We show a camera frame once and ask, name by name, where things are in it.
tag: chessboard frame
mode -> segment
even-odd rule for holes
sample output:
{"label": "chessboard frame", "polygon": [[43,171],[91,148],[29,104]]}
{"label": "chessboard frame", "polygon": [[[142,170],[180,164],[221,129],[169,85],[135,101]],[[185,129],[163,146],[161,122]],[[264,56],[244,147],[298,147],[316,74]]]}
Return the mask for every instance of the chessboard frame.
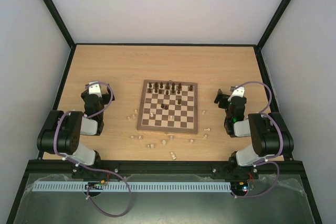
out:
{"label": "chessboard frame", "polygon": [[187,128],[175,128],[175,127],[164,127],[164,126],[149,126],[149,125],[142,125],[142,115],[143,115],[143,109],[145,104],[145,98],[146,98],[146,90],[147,90],[147,84],[155,83],[155,82],[163,82],[167,83],[167,80],[144,80],[143,81],[143,87],[141,92],[141,100],[140,100],[140,108],[139,108],[139,117],[138,117],[138,123],[136,129],[138,131],[157,131],[157,132],[167,132],[167,133],[186,133],[186,134],[197,134],[198,133],[198,85],[196,82],[188,82],[188,81],[172,81],[169,80],[169,83],[175,82],[175,83],[181,83],[183,86],[190,86],[192,85],[194,87],[194,128],[193,129],[187,129]]}

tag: chessboard square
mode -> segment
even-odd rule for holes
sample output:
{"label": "chessboard square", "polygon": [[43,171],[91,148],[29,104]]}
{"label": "chessboard square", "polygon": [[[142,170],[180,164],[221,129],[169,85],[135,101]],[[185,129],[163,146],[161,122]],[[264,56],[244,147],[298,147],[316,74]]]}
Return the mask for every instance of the chessboard square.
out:
{"label": "chessboard square", "polygon": [[194,128],[194,123],[188,123],[187,122],[187,128],[188,129],[193,129]]}
{"label": "chessboard square", "polygon": [[149,119],[148,125],[149,126],[155,126],[155,120],[154,119]]}
{"label": "chessboard square", "polygon": [[174,127],[175,127],[175,128],[180,128],[180,127],[181,127],[181,122],[177,122],[177,121],[175,121],[175,122],[174,122]]}
{"label": "chessboard square", "polygon": [[149,120],[148,119],[142,119],[142,125],[148,125]]}

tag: black corner post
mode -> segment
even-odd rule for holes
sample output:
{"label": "black corner post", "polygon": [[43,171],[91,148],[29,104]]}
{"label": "black corner post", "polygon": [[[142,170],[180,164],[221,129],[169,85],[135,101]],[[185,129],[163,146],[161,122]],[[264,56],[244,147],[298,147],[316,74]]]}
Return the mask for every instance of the black corner post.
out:
{"label": "black corner post", "polygon": [[283,15],[283,13],[285,12],[288,4],[290,3],[291,0],[282,0],[280,2],[280,5],[278,6],[276,12],[274,13],[271,21],[269,22],[264,34],[262,35],[259,43],[258,43],[258,48],[259,50],[261,50],[266,41],[268,40],[269,36],[271,35],[272,31],[274,30],[275,26],[277,25],[277,23],[279,22],[281,16]]}
{"label": "black corner post", "polygon": [[54,18],[58,28],[60,29],[61,33],[64,36],[64,39],[67,41],[68,45],[70,48],[75,46],[75,42],[72,39],[67,27],[65,26],[61,16],[59,15],[56,6],[53,3],[53,0],[43,0],[44,3],[46,4],[48,10],[50,11],[50,14]]}

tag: wooden tabletop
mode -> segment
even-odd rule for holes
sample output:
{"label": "wooden tabletop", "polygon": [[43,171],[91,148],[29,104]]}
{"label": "wooden tabletop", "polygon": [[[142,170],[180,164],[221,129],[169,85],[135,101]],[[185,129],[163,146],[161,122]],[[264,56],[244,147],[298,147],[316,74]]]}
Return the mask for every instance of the wooden tabletop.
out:
{"label": "wooden tabletop", "polygon": [[[139,109],[144,79],[198,83],[197,135],[174,133],[170,140],[170,134],[137,131],[137,119],[128,121],[127,116],[132,118],[134,109]],[[214,100],[219,88],[229,94],[231,86],[261,81],[253,47],[79,45],[58,109],[84,111],[80,94],[85,84],[95,80],[111,85],[115,101],[104,112],[102,134],[81,135],[80,141],[98,151],[102,159],[171,161],[170,152],[174,152],[177,161],[226,161],[232,152],[251,144],[250,137],[226,134],[225,111]],[[267,98],[261,85],[249,84],[245,89],[246,117],[265,107]],[[155,148],[148,149],[148,144]],[[58,157],[44,154],[44,159],[54,158]]]}

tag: dark chessboard square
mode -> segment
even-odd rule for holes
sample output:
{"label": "dark chessboard square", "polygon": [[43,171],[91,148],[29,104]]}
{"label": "dark chessboard square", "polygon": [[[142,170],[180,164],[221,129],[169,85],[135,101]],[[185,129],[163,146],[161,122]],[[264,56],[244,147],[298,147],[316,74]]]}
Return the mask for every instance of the dark chessboard square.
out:
{"label": "dark chessboard square", "polygon": [[148,125],[149,120],[148,119],[142,119],[142,125]]}

